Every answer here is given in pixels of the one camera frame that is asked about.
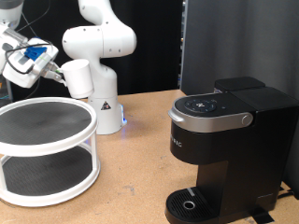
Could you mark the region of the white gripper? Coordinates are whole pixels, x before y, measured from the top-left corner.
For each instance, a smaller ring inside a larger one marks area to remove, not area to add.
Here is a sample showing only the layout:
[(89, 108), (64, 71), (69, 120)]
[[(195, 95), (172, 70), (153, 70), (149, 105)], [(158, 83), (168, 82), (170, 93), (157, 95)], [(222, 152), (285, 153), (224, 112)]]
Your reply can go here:
[(61, 68), (54, 62), (59, 50), (50, 42), (32, 38), (24, 45), (4, 51), (3, 76), (10, 82), (31, 88), (40, 77), (66, 82)]

